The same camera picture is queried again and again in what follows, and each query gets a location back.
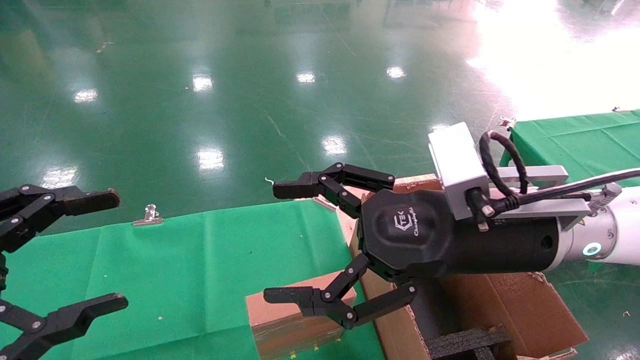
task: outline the green cloth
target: green cloth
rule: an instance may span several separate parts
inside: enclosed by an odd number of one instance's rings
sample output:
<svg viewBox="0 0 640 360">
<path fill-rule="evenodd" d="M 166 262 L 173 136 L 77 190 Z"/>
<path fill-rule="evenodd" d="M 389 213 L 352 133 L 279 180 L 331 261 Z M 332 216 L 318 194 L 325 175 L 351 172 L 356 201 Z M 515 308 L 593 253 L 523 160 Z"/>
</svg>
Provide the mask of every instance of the green cloth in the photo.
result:
<svg viewBox="0 0 640 360">
<path fill-rule="evenodd" d="M 129 299 L 44 359 L 192 360 L 258 359 L 244 297 L 342 270 L 351 256 L 335 213 L 306 200 L 42 236 L 7 259 L 3 298 L 39 315 L 112 292 Z M 18 335 L 0 323 L 0 348 Z M 298 359 L 384 357 L 370 323 Z"/>
<path fill-rule="evenodd" d="M 640 167 L 640 110 L 519 122 L 511 139 L 527 166 L 562 165 L 569 182 Z M 501 166 L 511 158 L 502 156 Z M 621 181 L 639 186 L 640 179 Z"/>
</svg>

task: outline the green epoxy floor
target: green epoxy floor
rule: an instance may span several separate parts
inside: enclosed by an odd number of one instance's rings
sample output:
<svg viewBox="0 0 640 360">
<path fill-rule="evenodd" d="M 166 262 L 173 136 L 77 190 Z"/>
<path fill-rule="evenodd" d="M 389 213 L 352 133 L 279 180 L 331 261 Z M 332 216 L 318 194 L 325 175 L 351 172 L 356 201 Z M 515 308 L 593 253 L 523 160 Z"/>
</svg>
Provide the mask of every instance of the green epoxy floor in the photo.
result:
<svg viewBox="0 0 640 360">
<path fill-rule="evenodd" d="M 0 189 L 118 190 L 54 233 L 273 202 L 265 177 L 336 161 L 424 174 L 438 127 L 637 107 L 639 46 L 635 0 L 2 0 Z M 637 269 L 549 278 L 579 359 L 640 359 Z"/>
</svg>

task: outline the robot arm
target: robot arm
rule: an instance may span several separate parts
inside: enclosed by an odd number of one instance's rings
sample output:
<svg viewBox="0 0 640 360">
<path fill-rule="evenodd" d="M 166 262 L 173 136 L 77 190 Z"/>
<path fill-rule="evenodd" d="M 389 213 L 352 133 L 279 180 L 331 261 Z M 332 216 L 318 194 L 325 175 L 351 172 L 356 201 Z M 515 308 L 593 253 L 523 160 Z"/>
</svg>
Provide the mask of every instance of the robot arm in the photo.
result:
<svg viewBox="0 0 640 360">
<path fill-rule="evenodd" d="M 640 256 L 629 256 L 630 245 L 624 245 L 633 244 L 630 225 L 637 217 L 632 214 L 637 213 L 633 207 L 640 206 L 640 190 L 624 189 L 615 200 L 611 186 L 600 193 L 579 193 L 640 170 L 527 193 L 522 167 L 517 176 L 512 168 L 490 170 L 488 175 L 464 123 L 431 134 L 429 148 L 442 191 L 394 193 L 392 183 L 381 183 L 392 176 L 357 168 L 358 174 L 372 175 L 352 181 L 345 170 L 355 167 L 342 163 L 304 173 L 293 183 L 274 184 L 278 198 L 323 194 L 359 219 L 362 254 L 327 289 L 271 288 L 264 291 L 265 300 L 296 303 L 305 316 L 328 316 L 350 329 L 409 304 L 416 284 L 447 274 L 539 272 L 573 259 L 640 263 Z M 528 181 L 560 183 L 567 178 L 562 167 L 526 169 Z M 520 195 L 503 186 L 503 196 L 492 197 L 490 177 L 494 183 L 519 180 Z M 339 183 L 376 193 L 361 204 Z M 351 309 L 340 298 L 367 269 L 396 284 L 396 290 Z"/>
</svg>

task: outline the wire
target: wire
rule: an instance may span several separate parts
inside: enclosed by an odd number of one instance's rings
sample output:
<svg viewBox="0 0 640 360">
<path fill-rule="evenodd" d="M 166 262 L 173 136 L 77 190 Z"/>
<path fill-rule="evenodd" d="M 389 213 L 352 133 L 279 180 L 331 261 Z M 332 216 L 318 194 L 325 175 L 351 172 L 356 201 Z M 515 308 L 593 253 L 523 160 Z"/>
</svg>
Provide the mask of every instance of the wire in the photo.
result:
<svg viewBox="0 0 640 360">
<path fill-rule="evenodd" d="M 498 174 L 498 169 L 495 167 L 493 163 L 493 157 L 491 156 L 491 149 L 489 148 L 489 143 L 491 140 L 498 141 L 505 150 L 511 155 L 513 159 L 513 163 L 516 165 L 516 169 L 518 170 L 518 177 L 520 178 L 520 193 L 526 194 L 527 187 L 529 182 L 527 181 L 527 169 L 524 166 L 524 161 L 520 157 L 520 153 L 516 146 L 508 137 L 501 135 L 493 130 L 487 131 L 480 137 L 480 141 L 478 142 L 479 150 L 480 150 L 480 158 L 482 159 L 482 166 L 484 167 L 484 171 L 489 176 L 489 179 L 493 181 L 495 187 L 502 193 L 504 196 L 509 197 L 513 196 L 513 190 L 511 190 L 507 184 L 504 183 L 500 175 Z"/>
<path fill-rule="evenodd" d="M 577 192 L 577 193 L 569 193 L 566 195 L 560 195 L 558 197 L 554 197 L 554 199 L 582 199 L 584 201 L 591 201 L 592 194 L 590 192 Z"/>
<path fill-rule="evenodd" d="M 555 186 L 553 188 L 540 190 L 527 195 L 521 195 L 518 197 L 518 203 L 519 205 L 525 205 L 540 200 L 553 199 L 554 197 L 568 195 L 573 192 L 581 192 L 595 186 L 602 186 L 616 181 L 630 179 L 632 177 L 640 177 L 640 168 L 610 172 L 608 174 L 576 181 L 575 183 Z"/>
</svg>

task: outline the cardboard box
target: cardboard box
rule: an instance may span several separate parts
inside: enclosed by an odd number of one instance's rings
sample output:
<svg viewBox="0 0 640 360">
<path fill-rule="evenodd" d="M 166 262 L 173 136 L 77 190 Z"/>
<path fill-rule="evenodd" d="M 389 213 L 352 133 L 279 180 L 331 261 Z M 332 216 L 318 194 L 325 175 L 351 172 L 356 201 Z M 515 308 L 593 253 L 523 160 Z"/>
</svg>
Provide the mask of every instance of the cardboard box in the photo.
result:
<svg viewBox="0 0 640 360">
<path fill-rule="evenodd" d="M 327 274 L 289 286 L 326 288 L 340 272 Z M 356 291 L 350 289 L 342 298 L 353 306 Z M 277 360 L 338 339 L 344 329 L 326 317 L 302 316 L 296 304 L 269 304 L 262 292 L 245 298 L 249 323 L 262 360 Z"/>
<path fill-rule="evenodd" d="M 349 188 L 366 200 L 367 191 Z M 434 175 L 396 180 L 394 191 L 441 190 Z M 337 212 L 352 256 L 359 253 L 355 220 Z M 361 279 L 367 299 L 392 289 L 373 272 Z M 512 354 L 541 358 L 588 340 L 567 306 L 539 273 L 454 275 L 441 281 L 464 329 L 503 326 L 511 337 Z M 375 320 L 387 360 L 430 360 L 410 307 Z"/>
</svg>

